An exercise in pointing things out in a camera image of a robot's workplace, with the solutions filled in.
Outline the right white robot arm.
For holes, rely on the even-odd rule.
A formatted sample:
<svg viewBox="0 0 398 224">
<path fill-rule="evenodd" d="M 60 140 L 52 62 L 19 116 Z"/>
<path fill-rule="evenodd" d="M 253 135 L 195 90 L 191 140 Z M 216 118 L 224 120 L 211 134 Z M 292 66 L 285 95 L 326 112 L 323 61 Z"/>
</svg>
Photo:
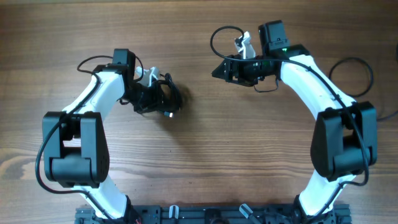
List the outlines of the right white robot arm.
<svg viewBox="0 0 398 224">
<path fill-rule="evenodd" d="M 242 32 L 234 41 L 237 54 L 224 56 L 212 76 L 254 87 L 272 75 L 304 102 L 315 118 L 310 146 L 314 172 L 295 198 L 291 221 L 322 222 L 333 216 L 335 200 L 347 185 L 357 184 L 357 176 L 363 176 L 363 185 L 369 181 L 369 168 L 377 160 L 376 109 L 336 87 L 303 45 L 290 43 L 282 21 L 265 23 L 258 31 L 260 55 L 250 33 Z"/>
</svg>

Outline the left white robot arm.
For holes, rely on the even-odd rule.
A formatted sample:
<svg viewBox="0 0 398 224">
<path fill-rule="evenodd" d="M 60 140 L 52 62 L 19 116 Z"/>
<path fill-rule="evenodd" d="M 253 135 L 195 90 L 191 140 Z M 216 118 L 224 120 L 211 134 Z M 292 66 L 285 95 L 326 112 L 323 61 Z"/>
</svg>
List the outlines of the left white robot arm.
<svg viewBox="0 0 398 224">
<path fill-rule="evenodd" d="M 182 108 L 183 99 L 169 73 L 136 67 L 139 59 L 129 49 L 115 49 L 110 59 L 111 63 L 89 72 L 89 85 L 72 104 L 43 117 L 35 176 L 52 194 L 82 195 L 99 223 L 141 223 L 129 197 L 108 174 L 103 121 L 115 103 L 132 105 L 139 114 L 156 111 L 172 117 Z"/>
</svg>

